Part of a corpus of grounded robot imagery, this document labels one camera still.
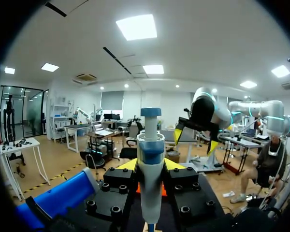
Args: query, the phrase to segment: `sneaker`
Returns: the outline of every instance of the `sneaker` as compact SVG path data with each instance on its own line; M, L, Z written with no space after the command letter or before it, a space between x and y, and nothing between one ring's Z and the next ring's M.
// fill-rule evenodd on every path
M238 197L234 197L230 200L230 202L232 204L238 203L238 202L244 202L246 200L246 196L245 195L239 195Z

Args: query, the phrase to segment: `orange object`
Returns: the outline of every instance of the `orange object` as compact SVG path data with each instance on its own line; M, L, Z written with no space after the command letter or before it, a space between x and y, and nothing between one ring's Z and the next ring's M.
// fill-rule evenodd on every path
M137 191L136 191L137 193L141 193L141 186L140 186L140 182L139 182L139 185L138 185L138 187L137 187ZM162 196L163 197L166 197L167 196L167 194L166 194L166 190L164 189L164 185L163 185L163 183L162 183Z

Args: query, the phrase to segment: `trash can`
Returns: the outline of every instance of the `trash can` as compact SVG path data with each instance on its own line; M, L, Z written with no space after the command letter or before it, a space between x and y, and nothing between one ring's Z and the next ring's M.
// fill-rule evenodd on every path
M178 151L168 151L165 157L175 163L179 163L179 155L180 153Z

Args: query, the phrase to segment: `blue pipette tip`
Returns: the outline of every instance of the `blue pipette tip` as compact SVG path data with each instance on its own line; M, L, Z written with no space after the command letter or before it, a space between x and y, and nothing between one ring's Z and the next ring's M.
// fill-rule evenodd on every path
M155 224L148 224L148 232L154 232Z

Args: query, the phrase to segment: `laptop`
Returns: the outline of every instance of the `laptop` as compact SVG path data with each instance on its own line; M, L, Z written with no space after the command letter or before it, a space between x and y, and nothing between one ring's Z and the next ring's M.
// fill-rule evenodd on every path
M94 129L94 131L95 131L96 134L102 135L102 136L106 136L106 135L109 135L109 134L112 134L113 133L111 131L105 130L103 128L103 125L102 125L101 122L99 122L97 124L94 124L93 125L93 129Z

